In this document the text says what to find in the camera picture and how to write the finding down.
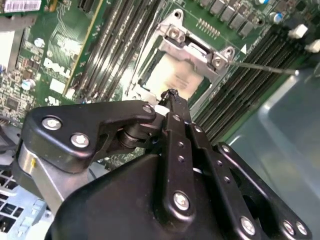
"label sticker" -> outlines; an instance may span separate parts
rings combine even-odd
[[[41,0],[7,0],[4,4],[5,13],[38,11]]]
[[[63,82],[58,81],[57,79],[52,78],[50,89],[56,91],[57,93],[62,94],[65,90],[66,85]]]

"capacitor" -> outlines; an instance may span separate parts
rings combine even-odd
[[[30,91],[36,86],[36,83],[33,79],[25,79],[21,82],[21,88],[26,91]]]
[[[281,12],[272,12],[269,15],[269,19],[274,24],[279,24],[283,20],[284,16]]]
[[[6,72],[6,66],[0,64],[0,75]]]
[[[269,0],[255,0],[255,4],[261,5],[261,4],[267,4]]]

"bolt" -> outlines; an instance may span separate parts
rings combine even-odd
[[[252,222],[245,216],[240,218],[241,225],[243,229],[248,233],[249,235],[253,236],[256,233],[255,227],[252,224]]]
[[[226,182],[227,184],[230,183],[230,178],[228,178],[227,176],[224,177],[224,180],[225,180],[225,182]]]
[[[186,36],[183,34],[179,37],[179,41],[182,43],[186,40]]]
[[[184,163],[185,162],[185,158],[183,156],[178,156],[178,161],[180,163]]]
[[[283,222],[283,226],[284,226],[284,228],[287,230],[287,232],[290,235],[295,235],[295,230],[294,230],[294,228],[291,226],[291,224],[289,222],[284,221]]]
[[[59,120],[53,117],[47,117],[42,120],[42,126],[44,126],[46,129],[55,131],[61,128],[62,124]]]
[[[186,211],[189,208],[189,200],[186,195],[181,192],[176,192],[173,195],[174,204],[177,206],[178,209],[182,211]]]
[[[169,31],[169,36],[172,38],[172,39],[177,39],[180,35],[180,31],[176,28],[172,28],[170,31]]]
[[[200,127],[198,127],[197,125],[195,125],[194,128],[198,133],[202,133],[202,129]]]
[[[216,56],[213,60],[212,60],[212,64],[215,67],[219,67],[221,64],[221,58],[219,56]]]
[[[299,232],[302,233],[303,235],[308,235],[308,232],[306,228],[302,225],[301,222],[296,222],[296,227],[298,228]]]
[[[222,148],[225,152],[230,153],[230,150],[227,146],[223,145]]]
[[[174,118],[176,121],[180,122],[180,117],[179,117],[178,115],[173,115],[173,118]]]
[[[151,107],[149,105],[144,105],[142,108],[148,114],[152,113]]]
[[[89,145],[89,138],[82,133],[76,133],[71,137],[71,143],[78,148],[85,148]]]

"integrated circuit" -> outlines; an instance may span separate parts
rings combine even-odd
[[[22,79],[31,79],[33,77],[33,73],[27,70],[22,72]]]
[[[287,3],[284,0],[280,0],[279,3],[275,7],[276,12],[284,12],[287,9]]]
[[[229,26],[232,29],[238,30],[245,21],[246,19],[244,18],[244,16],[237,13],[237,15],[233,18]]]
[[[211,3],[211,0],[201,0],[200,5],[206,8]]]
[[[243,37],[246,37],[248,36],[248,34],[254,29],[255,25],[250,22],[250,21],[247,21],[244,26],[241,28],[239,34]]]
[[[233,17],[233,15],[235,14],[235,9],[231,6],[227,6],[226,9],[223,11],[222,15],[221,15],[221,20],[224,22],[229,22],[230,19]]]
[[[218,15],[225,7],[225,2],[222,0],[216,0],[210,9],[210,13]]]
[[[11,110],[17,111],[18,110],[18,105],[19,105],[19,102],[17,100],[14,100],[11,97],[8,97],[6,99],[5,106],[10,108]]]

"metal pin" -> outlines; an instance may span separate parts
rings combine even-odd
[[[299,75],[299,70],[296,70],[296,69],[282,69],[282,68],[276,68],[271,66],[263,66],[258,64],[251,64],[247,62],[237,62],[237,61],[229,61],[229,64],[233,66],[242,67],[242,68],[258,69],[258,70],[267,71],[267,72],[276,73],[276,74],[288,74],[288,75],[294,75],[294,76]]]

